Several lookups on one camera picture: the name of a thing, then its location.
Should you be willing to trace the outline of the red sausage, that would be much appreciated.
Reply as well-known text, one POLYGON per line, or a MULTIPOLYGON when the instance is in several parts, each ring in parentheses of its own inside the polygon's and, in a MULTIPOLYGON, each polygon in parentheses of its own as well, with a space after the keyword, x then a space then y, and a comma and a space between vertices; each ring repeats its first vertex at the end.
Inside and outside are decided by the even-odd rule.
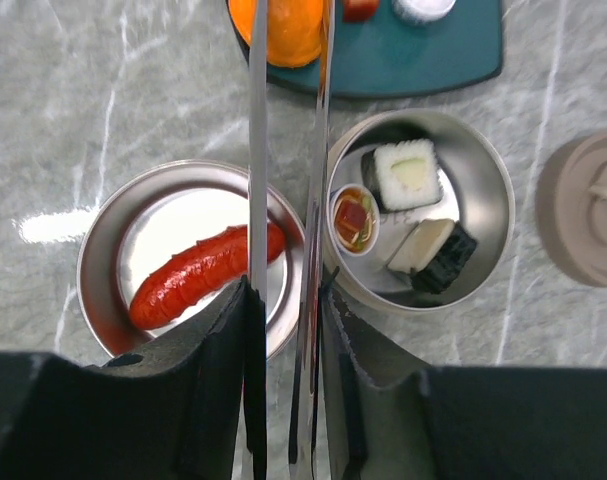
POLYGON ((161 328, 248 271, 248 227, 230 226, 172 255, 145 278, 129 305, 131 323, 161 328))

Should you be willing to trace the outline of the white sushi roll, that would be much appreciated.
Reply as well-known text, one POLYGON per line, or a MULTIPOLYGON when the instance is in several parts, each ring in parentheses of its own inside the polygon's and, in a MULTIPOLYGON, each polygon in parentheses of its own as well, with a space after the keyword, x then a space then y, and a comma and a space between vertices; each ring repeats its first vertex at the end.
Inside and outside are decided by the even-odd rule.
POLYGON ((434 205, 443 191, 439 164, 428 139, 388 143, 361 159, 363 184, 381 212, 401 212, 434 205))

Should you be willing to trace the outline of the black white tofu block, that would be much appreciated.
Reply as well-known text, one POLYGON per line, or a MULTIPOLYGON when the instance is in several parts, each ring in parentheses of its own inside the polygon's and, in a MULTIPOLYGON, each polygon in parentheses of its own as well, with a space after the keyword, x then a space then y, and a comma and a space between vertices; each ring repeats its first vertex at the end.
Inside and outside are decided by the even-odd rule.
POLYGON ((460 276, 477 246, 459 222, 426 219, 403 240, 387 269, 407 278, 415 291, 441 294, 460 276))

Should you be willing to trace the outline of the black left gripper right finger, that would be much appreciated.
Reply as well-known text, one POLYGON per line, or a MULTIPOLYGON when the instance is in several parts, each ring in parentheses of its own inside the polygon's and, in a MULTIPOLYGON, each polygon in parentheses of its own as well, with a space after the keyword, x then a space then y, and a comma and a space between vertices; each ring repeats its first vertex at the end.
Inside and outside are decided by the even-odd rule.
POLYGON ((607 369, 432 366, 322 301, 335 479, 607 479, 607 369))

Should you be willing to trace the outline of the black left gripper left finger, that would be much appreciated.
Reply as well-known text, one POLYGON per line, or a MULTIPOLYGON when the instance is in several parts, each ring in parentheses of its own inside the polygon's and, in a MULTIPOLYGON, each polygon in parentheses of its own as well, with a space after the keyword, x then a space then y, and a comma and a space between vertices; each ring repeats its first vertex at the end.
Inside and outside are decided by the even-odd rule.
POLYGON ((239 423, 265 478, 262 315, 240 279, 101 367, 0 351, 0 479, 228 479, 239 423))

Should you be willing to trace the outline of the metal food tongs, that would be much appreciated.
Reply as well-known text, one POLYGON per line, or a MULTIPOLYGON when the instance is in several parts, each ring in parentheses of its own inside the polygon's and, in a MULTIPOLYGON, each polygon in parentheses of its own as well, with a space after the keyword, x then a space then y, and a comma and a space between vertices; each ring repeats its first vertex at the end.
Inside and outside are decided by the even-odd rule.
MULTIPOLYGON (((250 180, 248 267, 252 288, 260 299, 267 295, 267 160, 266 94, 267 12, 265 1, 255 5, 249 53, 250 180)), ((322 281, 322 230, 328 160, 329 100, 335 33, 335 3, 322 9, 321 55, 316 100, 316 143, 311 162, 304 237, 304 257, 297 330, 297 348, 289 431, 289 472, 292 479, 316 477, 316 433, 319 371, 319 304, 322 281)))

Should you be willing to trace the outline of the orange half fruit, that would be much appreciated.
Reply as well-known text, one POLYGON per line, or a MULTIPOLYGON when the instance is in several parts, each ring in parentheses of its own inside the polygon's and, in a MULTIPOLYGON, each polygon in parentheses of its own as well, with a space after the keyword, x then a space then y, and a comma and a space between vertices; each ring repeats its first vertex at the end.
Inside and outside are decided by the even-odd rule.
MULTIPOLYGON (((251 44, 256 2, 230 0, 231 20, 243 41, 251 44)), ((321 53, 324 2, 279 0, 268 2, 267 62, 282 68, 304 67, 321 53)))

